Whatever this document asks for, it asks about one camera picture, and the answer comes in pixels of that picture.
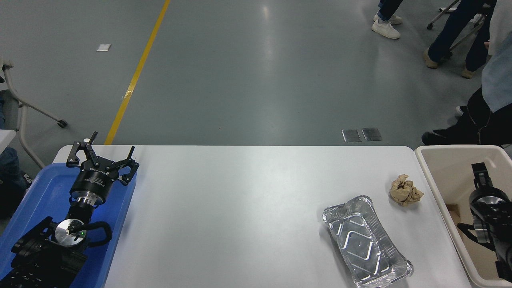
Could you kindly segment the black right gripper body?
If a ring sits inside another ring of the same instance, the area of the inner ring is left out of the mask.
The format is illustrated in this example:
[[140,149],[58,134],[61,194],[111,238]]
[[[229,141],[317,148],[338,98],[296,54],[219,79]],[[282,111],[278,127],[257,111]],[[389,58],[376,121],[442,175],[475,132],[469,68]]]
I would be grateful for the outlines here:
[[477,187],[469,197],[471,208],[510,208],[510,199],[499,188]]

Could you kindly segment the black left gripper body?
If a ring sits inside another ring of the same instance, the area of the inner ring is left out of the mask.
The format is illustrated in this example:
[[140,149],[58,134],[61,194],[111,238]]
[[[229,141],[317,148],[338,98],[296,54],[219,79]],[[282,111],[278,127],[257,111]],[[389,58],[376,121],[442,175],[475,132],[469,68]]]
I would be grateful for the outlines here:
[[120,168],[109,159],[99,157],[99,166],[94,166],[92,160],[81,164],[80,172],[70,189],[74,199],[94,194],[101,200],[106,200],[113,186],[114,180],[119,177]]

